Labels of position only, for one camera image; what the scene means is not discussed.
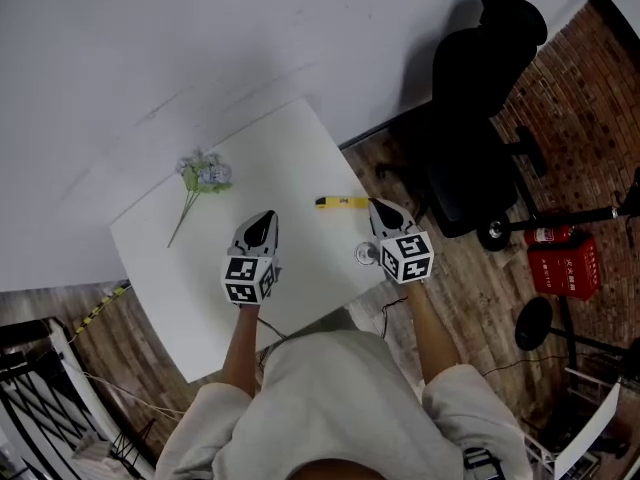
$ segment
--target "red fire extinguisher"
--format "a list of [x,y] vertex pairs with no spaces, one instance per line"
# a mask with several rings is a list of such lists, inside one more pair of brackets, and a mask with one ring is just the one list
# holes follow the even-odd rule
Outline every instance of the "red fire extinguisher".
[[568,242],[573,232],[572,226],[557,226],[555,228],[525,229],[524,241],[528,245],[552,244]]

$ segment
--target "black office chair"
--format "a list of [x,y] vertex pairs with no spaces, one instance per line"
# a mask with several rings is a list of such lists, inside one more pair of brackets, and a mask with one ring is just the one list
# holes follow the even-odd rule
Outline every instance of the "black office chair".
[[421,191],[418,220],[431,207],[444,236],[464,235],[503,214],[520,189],[530,213],[535,204],[511,155],[527,154],[538,176],[547,167],[529,130],[504,144],[490,118],[547,38],[540,12],[525,0],[482,0],[477,28],[454,32],[438,45],[433,98],[420,114],[406,152],[407,166],[380,164],[399,174],[410,192]]

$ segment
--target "wrist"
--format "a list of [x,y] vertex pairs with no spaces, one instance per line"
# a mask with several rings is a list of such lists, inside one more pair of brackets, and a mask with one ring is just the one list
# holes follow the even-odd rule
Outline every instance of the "wrist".
[[260,306],[258,305],[254,305],[254,304],[239,304],[238,307],[240,308],[240,313],[241,314],[245,314],[245,315],[254,315],[254,316],[258,316],[258,313],[260,313]]
[[421,294],[424,292],[424,286],[420,281],[410,281],[399,286],[400,293],[406,296]]

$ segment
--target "white table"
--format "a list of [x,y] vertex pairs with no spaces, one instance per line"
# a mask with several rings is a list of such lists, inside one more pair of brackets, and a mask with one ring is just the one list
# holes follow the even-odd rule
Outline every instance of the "white table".
[[[200,196],[169,249],[186,189],[177,174],[111,225],[136,294],[162,344],[188,382],[219,370],[238,309],[220,285],[220,263],[234,231],[275,210],[280,281],[261,316],[290,334],[384,279],[363,267],[356,246],[371,240],[366,210],[316,210],[323,195],[366,196],[311,108],[297,100],[216,146],[233,169],[233,186]],[[260,326],[261,349],[278,339]]]

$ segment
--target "person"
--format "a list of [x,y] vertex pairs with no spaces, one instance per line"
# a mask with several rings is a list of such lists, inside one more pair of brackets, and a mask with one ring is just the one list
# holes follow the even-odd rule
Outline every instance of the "person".
[[256,395],[260,308],[244,306],[221,381],[198,392],[156,479],[475,479],[468,454],[477,449],[504,478],[532,478],[515,418],[477,370],[461,364],[424,286],[400,289],[413,317],[422,405],[386,342],[363,331],[285,341]]

